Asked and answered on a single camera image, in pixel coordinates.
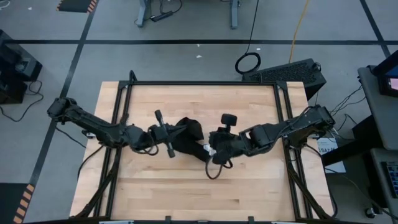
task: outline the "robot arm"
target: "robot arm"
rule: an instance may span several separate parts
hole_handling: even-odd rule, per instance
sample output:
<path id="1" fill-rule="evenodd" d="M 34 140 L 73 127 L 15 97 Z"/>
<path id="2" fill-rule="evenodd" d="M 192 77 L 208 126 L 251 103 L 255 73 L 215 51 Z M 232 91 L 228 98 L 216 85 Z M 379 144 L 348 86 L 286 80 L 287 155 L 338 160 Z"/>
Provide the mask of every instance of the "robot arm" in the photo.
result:
<path id="1" fill-rule="evenodd" d="M 160 126 L 151 126 L 148 133 L 135 125 L 126 125 L 127 117 L 121 118 L 119 124 L 110 124 L 83 110 L 71 98 L 56 98 L 47 110 L 47 114 L 62 124 L 68 121 L 75 123 L 95 134 L 100 144 L 110 148 L 130 146 L 133 151 L 139 152 L 155 144 L 166 143 L 170 157 L 174 157 L 174 150 L 168 142 L 169 134 L 185 128 L 164 124 L 159 110 L 155 112 L 155 116 Z"/>
<path id="2" fill-rule="evenodd" d="M 236 117 L 224 114 L 234 125 Z M 227 128 L 219 128 L 210 133 L 210 146 L 216 151 L 213 156 L 215 164 L 225 164 L 232 157 L 255 156 L 269 152 L 281 137 L 286 137 L 292 147 L 301 147 L 311 134 L 325 135 L 333 128 L 334 119 L 325 107 L 307 108 L 300 116 L 278 124 L 255 125 L 238 135 L 229 133 Z"/>

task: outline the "monitor screen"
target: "monitor screen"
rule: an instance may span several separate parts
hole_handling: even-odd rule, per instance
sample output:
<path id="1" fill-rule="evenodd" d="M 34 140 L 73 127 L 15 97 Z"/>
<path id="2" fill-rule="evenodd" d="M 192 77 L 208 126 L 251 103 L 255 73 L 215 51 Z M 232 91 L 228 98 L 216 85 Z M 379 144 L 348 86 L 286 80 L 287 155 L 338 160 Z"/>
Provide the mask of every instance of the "monitor screen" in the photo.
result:
<path id="1" fill-rule="evenodd" d="M 395 66 L 393 69 L 389 70 L 386 75 L 391 78 L 398 78 L 398 66 Z"/>
<path id="2" fill-rule="evenodd" d="M 398 90 L 398 78 L 390 78 L 391 88 Z"/>

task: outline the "floor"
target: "floor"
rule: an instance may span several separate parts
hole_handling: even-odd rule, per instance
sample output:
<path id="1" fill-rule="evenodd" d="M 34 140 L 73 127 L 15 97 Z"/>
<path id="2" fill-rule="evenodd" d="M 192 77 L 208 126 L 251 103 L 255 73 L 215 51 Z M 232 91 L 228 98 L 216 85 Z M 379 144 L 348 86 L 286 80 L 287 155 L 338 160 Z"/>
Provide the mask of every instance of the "floor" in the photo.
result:
<path id="1" fill-rule="evenodd" d="M 228 3 L 182 1 L 181 11 L 160 22 L 147 21 L 141 29 L 133 23 L 139 1 L 132 0 L 99 0 L 95 13 L 90 15 L 57 12 L 56 0 L 12 0 L 0 11 L 0 29 L 44 65 L 39 76 L 44 83 L 44 100 L 19 123 L 0 116 L 0 182 L 36 184 L 25 222 L 69 216 L 76 173 L 83 158 L 83 149 L 54 132 L 50 124 L 46 110 L 54 98 L 76 98 L 81 107 L 94 112 L 101 82 L 126 80 L 130 70 L 139 80 L 241 79 L 234 71 L 234 63 L 247 48 L 245 40 L 250 36 L 256 1 L 242 0 L 236 30 L 229 28 Z M 305 0 L 260 0 L 253 39 L 263 41 L 252 44 L 250 51 L 261 55 L 261 68 L 288 62 L 304 4 Z M 174 9 L 178 1 L 171 0 L 165 7 Z M 378 64 L 398 50 L 397 7 L 395 0 L 310 1 L 297 34 L 294 61 L 313 58 L 321 63 L 328 83 L 320 90 L 317 103 L 333 109 L 359 87 L 359 67 Z M 158 14 L 158 8 L 155 1 L 152 12 Z M 184 40 L 184 44 L 163 41 L 175 39 Z M 242 70 L 253 63 L 244 60 Z M 360 91 L 351 101 L 363 96 Z M 4 109 L 18 117 L 34 100 L 34 96 L 26 96 L 23 104 Z M 345 113 L 357 122 L 370 115 L 366 101 L 362 101 L 335 116 L 338 127 Z M 350 137 L 353 126 L 346 122 L 340 134 Z M 86 142 L 79 128 L 68 124 L 60 128 Z M 37 162 L 38 158 L 45 159 L 44 163 Z M 355 158 L 345 164 L 349 177 L 366 181 L 366 177 L 361 178 L 363 169 L 356 165 Z M 32 175 L 34 170 L 39 175 Z M 338 218 L 391 222 L 386 215 L 366 218 L 363 210 L 369 202 L 339 175 L 328 175 L 328 181 L 338 203 Z"/>

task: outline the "wooden tabletop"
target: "wooden tabletop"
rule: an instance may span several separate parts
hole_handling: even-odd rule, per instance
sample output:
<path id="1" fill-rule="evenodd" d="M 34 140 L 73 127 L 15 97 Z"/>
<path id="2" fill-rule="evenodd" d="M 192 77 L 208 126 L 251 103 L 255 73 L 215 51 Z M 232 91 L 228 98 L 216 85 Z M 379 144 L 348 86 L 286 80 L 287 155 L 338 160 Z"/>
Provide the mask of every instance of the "wooden tabletop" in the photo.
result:
<path id="1" fill-rule="evenodd" d="M 96 116 L 109 122 L 117 86 L 117 82 L 102 84 L 95 110 Z M 303 84 L 288 83 L 288 87 L 293 114 L 298 116 L 308 106 Z M 282 92 L 280 97 L 286 118 Z M 161 110 L 169 124 L 186 116 L 198 120 L 205 142 L 210 131 L 222 126 L 223 113 L 238 117 L 237 125 L 231 129 L 235 134 L 255 124 L 278 123 L 271 86 L 134 86 L 128 124 L 142 129 L 157 124 L 155 110 Z M 308 143 L 318 148 L 315 140 Z M 98 147 L 96 140 L 89 140 L 85 158 Z M 112 219 L 164 220 L 170 215 L 172 220 L 245 221 L 254 216 L 256 221 L 294 221 L 280 140 L 266 154 L 234 158 L 234 167 L 223 169 L 216 180 L 207 178 L 204 162 L 196 157 L 176 151 L 170 159 L 165 145 L 159 148 L 156 156 L 123 149 Z M 70 215 L 76 215 L 97 190 L 104 152 L 91 158 L 81 170 Z M 333 214 L 321 159 L 304 148 L 302 160 L 309 191 L 327 213 Z M 218 167 L 211 168 L 214 175 Z M 300 212 L 305 216 L 298 188 L 297 195 Z M 105 193 L 101 214 L 107 197 Z"/>

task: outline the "white cable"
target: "white cable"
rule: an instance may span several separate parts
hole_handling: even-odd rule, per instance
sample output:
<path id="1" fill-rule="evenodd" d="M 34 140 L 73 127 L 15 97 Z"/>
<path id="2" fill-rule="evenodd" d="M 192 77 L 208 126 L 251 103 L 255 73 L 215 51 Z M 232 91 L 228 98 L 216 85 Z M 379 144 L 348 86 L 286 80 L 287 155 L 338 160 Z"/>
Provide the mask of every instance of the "white cable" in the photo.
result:
<path id="1" fill-rule="evenodd" d="M 0 1 L 0 4 L 2 4 L 4 2 L 6 2 L 6 5 L 5 6 L 0 6 L 0 10 L 4 9 L 4 8 L 7 8 L 10 5 L 10 3 L 11 3 L 10 1 Z"/>

